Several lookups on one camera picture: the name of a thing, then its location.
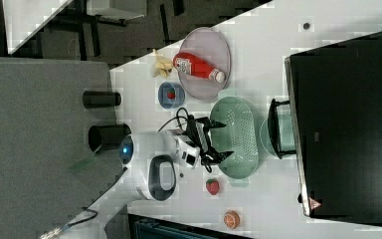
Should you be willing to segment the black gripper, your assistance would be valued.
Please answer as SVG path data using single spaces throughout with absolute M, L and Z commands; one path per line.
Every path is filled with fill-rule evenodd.
M 210 164 L 219 164 L 233 154 L 232 151 L 209 151 L 209 129 L 222 127 L 226 127 L 226 125 L 214 119 L 207 117 L 195 119 L 192 115 L 187 117 L 186 133 L 192 142 L 200 148 L 200 154 L 207 157 Z

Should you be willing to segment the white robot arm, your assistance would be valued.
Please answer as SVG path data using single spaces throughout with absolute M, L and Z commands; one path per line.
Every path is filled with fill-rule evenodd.
M 184 129 L 131 133 L 119 147 L 124 164 L 121 177 L 90 206 L 59 228 L 39 239 L 106 239 L 106 224 L 128 203 L 135 200 L 165 201 L 175 192 L 175 167 L 200 164 L 211 171 L 233 153 L 219 152 L 210 131 L 225 125 L 207 117 L 186 118 Z

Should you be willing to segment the black cylinder post near arm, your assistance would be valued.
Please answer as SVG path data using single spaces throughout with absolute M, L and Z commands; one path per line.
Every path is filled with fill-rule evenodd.
M 123 139 L 131 133 L 123 124 L 93 125 L 89 129 L 88 141 L 92 152 L 118 149 Z

